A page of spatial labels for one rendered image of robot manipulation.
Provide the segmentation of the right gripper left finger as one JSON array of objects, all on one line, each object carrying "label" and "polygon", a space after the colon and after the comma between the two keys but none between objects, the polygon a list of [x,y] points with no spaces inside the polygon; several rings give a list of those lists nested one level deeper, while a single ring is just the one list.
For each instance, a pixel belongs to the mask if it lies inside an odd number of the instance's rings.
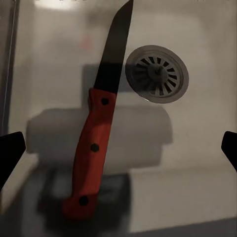
[{"label": "right gripper left finger", "polygon": [[0,189],[3,188],[25,150],[26,143],[21,131],[0,137]]}]

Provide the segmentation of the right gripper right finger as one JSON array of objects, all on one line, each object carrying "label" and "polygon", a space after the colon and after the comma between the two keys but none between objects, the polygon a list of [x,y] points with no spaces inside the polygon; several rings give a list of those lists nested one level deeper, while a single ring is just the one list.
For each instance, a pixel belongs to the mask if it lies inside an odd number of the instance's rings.
[{"label": "right gripper right finger", "polygon": [[225,131],[221,149],[237,171],[237,133]]}]

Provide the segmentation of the parer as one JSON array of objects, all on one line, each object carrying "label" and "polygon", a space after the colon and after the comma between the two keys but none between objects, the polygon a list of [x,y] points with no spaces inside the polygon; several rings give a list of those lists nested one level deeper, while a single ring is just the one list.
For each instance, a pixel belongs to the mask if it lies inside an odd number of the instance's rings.
[{"label": "parer", "polygon": [[89,89],[91,111],[77,145],[72,194],[60,210],[75,221],[90,219],[95,211],[118,94],[134,0],[116,13],[110,27],[95,85]]}]

